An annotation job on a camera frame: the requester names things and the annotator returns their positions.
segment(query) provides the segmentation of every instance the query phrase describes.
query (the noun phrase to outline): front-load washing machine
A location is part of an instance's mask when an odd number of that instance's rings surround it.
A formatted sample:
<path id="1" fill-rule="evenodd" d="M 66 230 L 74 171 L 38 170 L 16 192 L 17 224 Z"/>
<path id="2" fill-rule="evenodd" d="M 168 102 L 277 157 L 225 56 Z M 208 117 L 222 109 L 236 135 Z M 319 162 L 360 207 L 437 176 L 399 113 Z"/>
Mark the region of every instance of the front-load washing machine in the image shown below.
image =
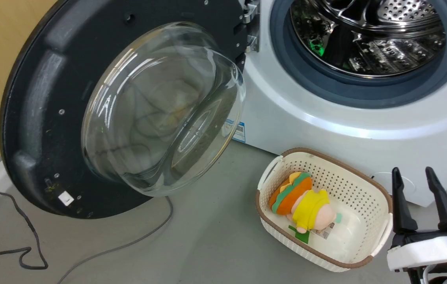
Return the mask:
<path id="1" fill-rule="evenodd" d="M 236 139 L 308 147 L 427 206 L 447 187 L 447 0 L 261 0 Z"/>
<path id="2" fill-rule="evenodd" d="M 428 205 L 422 169 L 447 185 L 447 2 L 59 0 L 0 112 L 11 180 L 74 218 L 186 187 L 232 138 L 316 149 L 385 186 L 399 166 Z"/>

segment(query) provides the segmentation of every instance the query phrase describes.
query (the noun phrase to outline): gray floor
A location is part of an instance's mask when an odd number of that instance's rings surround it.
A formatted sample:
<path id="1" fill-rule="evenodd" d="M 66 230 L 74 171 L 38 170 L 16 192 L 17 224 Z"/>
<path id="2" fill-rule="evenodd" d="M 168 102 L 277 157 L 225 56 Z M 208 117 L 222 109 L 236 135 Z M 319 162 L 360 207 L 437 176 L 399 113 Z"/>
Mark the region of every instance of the gray floor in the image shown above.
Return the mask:
<path id="1" fill-rule="evenodd" d="M 271 237 L 259 221 L 254 196 L 273 157 L 231 143 L 200 181 L 172 196 L 175 215 L 168 225 L 140 244 L 84 264 L 64 283 L 409 283 L 405 273 L 387 269 L 385 250 L 364 268 L 330 273 Z M 10 187 L 7 192 L 31 218 L 50 265 L 48 270 L 29 271 L 18 266 L 18 255 L 0 257 L 0 284 L 56 283 L 75 262 L 149 232 L 168 215 L 166 200 L 155 198 L 112 218 L 74 220 L 36 209 L 7 180 L 0 187 Z M 433 206 L 412 206 L 412 214 L 421 228 L 436 227 Z M 27 245 L 35 246 L 29 228 L 9 200 L 0 198 L 0 250 Z M 33 252 L 26 260 L 41 264 Z"/>

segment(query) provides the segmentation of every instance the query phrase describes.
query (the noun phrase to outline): white washing machine body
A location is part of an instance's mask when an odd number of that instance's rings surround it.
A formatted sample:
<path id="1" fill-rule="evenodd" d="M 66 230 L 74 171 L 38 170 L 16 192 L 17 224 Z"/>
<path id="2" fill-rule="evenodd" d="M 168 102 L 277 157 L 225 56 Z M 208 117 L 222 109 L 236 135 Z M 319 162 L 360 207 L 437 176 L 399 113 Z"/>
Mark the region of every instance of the white washing machine body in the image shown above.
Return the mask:
<path id="1" fill-rule="evenodd" d="M 235 138 L 277 154 L 294 147 L 326 153 L 374 176 L 389 192 L 390 172 L 399 167 L 407 200 L 432 203 L 425 167 L 447 187 L 447 83 L 393 108 L 354 108 L 322 99 L 285 72 L 275 55 L 269 28 L 274 2 L 260 1 L 259 52 L 247 55 L 244 133 Z"/>

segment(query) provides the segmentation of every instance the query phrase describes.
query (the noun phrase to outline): gray cable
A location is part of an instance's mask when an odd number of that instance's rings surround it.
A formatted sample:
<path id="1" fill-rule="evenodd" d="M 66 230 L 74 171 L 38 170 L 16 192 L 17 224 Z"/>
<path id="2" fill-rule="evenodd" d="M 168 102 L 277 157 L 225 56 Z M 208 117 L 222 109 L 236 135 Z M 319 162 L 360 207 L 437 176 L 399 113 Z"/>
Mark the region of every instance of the gray cable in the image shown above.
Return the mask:
<path id="1" fill-rule="evenodd" d="M 130 247 L 130 246 L 132 246 L 132 245 L 134 245 L 134 244 L 137 244 L 138 242 L 142 241 L 143 239 L 146 239 L 146 238 L 149 237 L 151 234 L 157 232 L 160 228 L 162 228 L 162 226 L 164 226 L 164 225 L 171 219 L 171 217 L 173 217 L 173 203 L 171 202 L 171 199 L 169 199 L 169 197 L 167 197 L 167 196 L 166 196 L 166 200 L 168 200 L 168 203 L 169 203 L 169 216 L 168 216 L 168 217 L 166 218 L 166 220 L 165 220 L 164 222 L 162 222 L 157 228 L 153 229 L 151 232 L 149 232 L 148 234 L 146 234 L 146 235 L 140 237 L 139 239 L 137 239 L 137 240 L 135 240 L 135 241 L 132 241 L 132 242 L 130 242 L 130 243 L 128 243 L 128 244 L 122 245 L 122 246 L 117 247 L 117 248 L 112 248 L 112 249 L 110 249 L 110 250 L 105 250 L 104 252 L 101 252 L 101 253 L 92 255 L 91 257 L 88 257 L 88 258 L 86 258 L 86 259 L 84 259 L 84 260 L 78 262 L 77 264 L 75 264 L 74 266 L 72 266 L 72 267 L 71 267 L 71 268 L 64 274 L 64 276 L 61 278 L 61 280 L 59 280 L 59 282 L 57 282 L 57 284 L 61 284 L 61 283 L 64 281 L 64 279 L 65 279 L 65 278 L 66 278 L 66 277 L 67 277 L 73 270 L 75 270 L 78 266 L 84 264 L 85 262 L 90 261 L 90 260 L 92 260 L 92 259 L 94 259 L 94 258 L 96 258 L 96 257 L 101 256 L 101 255 L 105 255 L 105 254 L 108 254 L 108 253 L 111 253 L 111 252 L 116 252 L 117 250 L 121 250 L 121 249 L 124 249 L 124 248 L 126 248 L 126 247 Z"/>

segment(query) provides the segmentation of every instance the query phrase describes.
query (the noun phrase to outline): brown basket rim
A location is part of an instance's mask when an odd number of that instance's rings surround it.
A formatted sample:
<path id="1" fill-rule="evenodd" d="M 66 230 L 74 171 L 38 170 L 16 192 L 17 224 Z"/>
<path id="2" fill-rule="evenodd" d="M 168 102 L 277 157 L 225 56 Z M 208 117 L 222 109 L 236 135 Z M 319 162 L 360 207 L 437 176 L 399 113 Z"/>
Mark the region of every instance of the brown basket rim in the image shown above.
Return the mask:
<path id="1" fill-rule="evenodd" d="M 332 157 L 329 157 L 323 153 L 320 153 L 318 151 L 314 151 L 308 148 L 293 148 L 293 149 L 289 149 L 288 151 L 283 152 L 282 156 L 286 157 L 292 153 L 298 153 L 298 152 L 302 152 L 302 153 L 309 153 L 311 155 L 317 156 L 319 158 L 322 158 L 323 160 L 326 160 L 332 164 L 338 165 L 339 167 L 342 167 L 343 169 L 346 169 L 347 171 L 355 174 L 356 176 L 359 176 L 360 178 L 364 179 L 365 181 L 369 182 L 371 185 L 373 185 L 374 187 L 376 187 L 378 190 L 380 190 L 380 192 L 384 195 L 384 197 L 386 198 L 386 202 L 388 203 L 388 209 L 389 209 L 389 213 L 392 212 L 392 206 L 391 206 L 391 198 L 390 195 L 388 194 L 388 192 L 386 191 L 386 189 L 384 189 L 384 187 L 382 185 L 380 185 L 379 183 L 377 183 L 375 180 L 369 178 L 368 176 L 366 176 L 365 174 L 361 173 L 360 171 L 357 171 L 356 169 L 354 169 L 353 167 L 350 167 L 349 165 L 336 160 Z M 296 245 L 300 246 L 301 248 L 307 250 L 308 252 L 316 255 L 317 257 L 326 260 L 334 265 L 337 265 L 341 268 L 348 268 L 348 269 L 353 269 L 353 268 L 359 268 L 362 267 L 366 264 L 368 264 L 369 262 L 371 262 L 373 260 L 373 256 L 369 255 L 366 258 L 364 258 L 363 260 L 356 262 L 356 263 L 344 263 L 341 261 L 337 261 L 331 257 L 328 257 L 326 255 L 324 255 L 323 253 L 309 247 L 307 244 L 299 241 L 298 239 L 296 239 L 294 236 L 290 235 L 288 232 L 286 232 L 285 230 L 283 230 L 282 228 L 280 228 L 278 225 L 276 225 L 274 222 L 272 222 L 269 218 L 267 218 L 267 216 L 265 216 L 265 213 L 263 212 L 263 210 L 260 208 L 260 191 L 257 191 L 256 193 L 256 198 L 255 198 L 255 206 L 257 207 L 257 211 L 258 214 L 260 215 L 260 218 L 262 218 L 267 224 L 269 224 L 271 227 L 273 227 L 275 230 L 277 230 L 278 232 L 280 232 L 282 235 L 284 235 L 285 237 L 287 237 L 290 241 L 293 241 Z"/>

